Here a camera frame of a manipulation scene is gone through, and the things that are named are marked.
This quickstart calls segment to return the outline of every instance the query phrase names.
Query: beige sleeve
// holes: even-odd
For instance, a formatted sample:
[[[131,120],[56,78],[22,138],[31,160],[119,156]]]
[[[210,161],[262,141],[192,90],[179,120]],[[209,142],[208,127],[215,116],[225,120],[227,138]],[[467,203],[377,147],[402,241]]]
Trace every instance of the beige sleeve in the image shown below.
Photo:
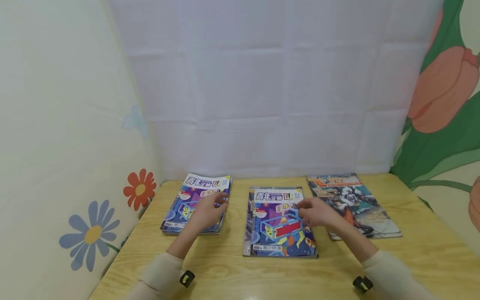
[[[377,252],[362,267],[382,300],[435,300],[410,270],[388,252]]]
[[[168,253],[157,255],[125,300],[168,299],[181,285],[182,264],[182,259]]]

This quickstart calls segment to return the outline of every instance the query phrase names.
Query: light blue butterfly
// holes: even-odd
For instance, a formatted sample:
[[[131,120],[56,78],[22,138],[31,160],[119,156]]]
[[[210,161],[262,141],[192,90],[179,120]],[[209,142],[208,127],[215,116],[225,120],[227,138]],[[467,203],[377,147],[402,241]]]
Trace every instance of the light blue butterfly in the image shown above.
[[[136,128],[144,138],[147,138],[147,123],[141,114],[138,105],[132,106],[132,112],[123,119],[123,124],[121,126],[123,129]]]

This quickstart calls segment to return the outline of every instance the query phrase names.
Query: forearm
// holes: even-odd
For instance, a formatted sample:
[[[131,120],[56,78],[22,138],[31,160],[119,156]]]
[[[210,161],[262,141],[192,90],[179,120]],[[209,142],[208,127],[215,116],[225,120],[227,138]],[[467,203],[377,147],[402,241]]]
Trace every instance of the forearm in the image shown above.
[[[180,259],[185,259],[188,251],[202,231],[194,223],[187,223],[185,228],[180,232],[177,238],[167,249],[167,253]]]
[[[338,235],[345,242],[360,263],[365,262],[378,252],[378,248],[368,238],[344,219],[329,227],[328,230]]]
[[[158,255],[150,263],[126,300],[168,299],[178,286],[183,259],[199,234],[200,231],[195,228],[195,225],[187,223],[167,252]]]
[[[430,300],[435,299],[419,284],[409,269],[397,258],[379,249],[355,227],[339,222],[330,231],[338,235],[362,264],[366,276],[373,283],[380,299]]]

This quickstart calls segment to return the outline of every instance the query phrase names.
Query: red rectangle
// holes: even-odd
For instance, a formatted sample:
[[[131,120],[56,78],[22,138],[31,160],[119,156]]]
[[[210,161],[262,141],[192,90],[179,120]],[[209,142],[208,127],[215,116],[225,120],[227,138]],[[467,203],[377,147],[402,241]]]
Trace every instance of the red rectangle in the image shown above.
[[[276,229],[276,238],[279,238],[283,235],[289,234],[297,229],[301,228],[301,224],[299,221],[291,224],[287,224],[285,226],[279,227]]]

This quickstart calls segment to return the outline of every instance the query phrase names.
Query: magazine cover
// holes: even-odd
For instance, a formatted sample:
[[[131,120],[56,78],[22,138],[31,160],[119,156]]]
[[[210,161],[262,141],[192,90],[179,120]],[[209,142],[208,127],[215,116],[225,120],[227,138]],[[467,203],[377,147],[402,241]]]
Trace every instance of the magazine cover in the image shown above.
[[[245,227],[245,237],[243,238],[243,256],[250,256],[250,241],[252,240],[252,219],[253,219],[253,193],[255,190],[250,188],[247,205],[247,225]]]
[[[314,196],[329,204],[368,238],[401,237],[402,233],[355,173],[308,176]],[[333,240],[340,238],[330,233]]]
[[[189,173],[165,216],[160,229],[167,234],[179,234],[192,216],[200,199],[215,192],[230,194],[230,187],[230,176],[209,178]],[[202,231],[202,234],[219,234],[222,229],[224,216],[225,214],[222,215],[216,225]]]
[[[301,223],[296,204],[301,187],[252,187],[250,252],[247,256],[318,257],[315,238]],[[249,231],[249,216],[245,238]]]

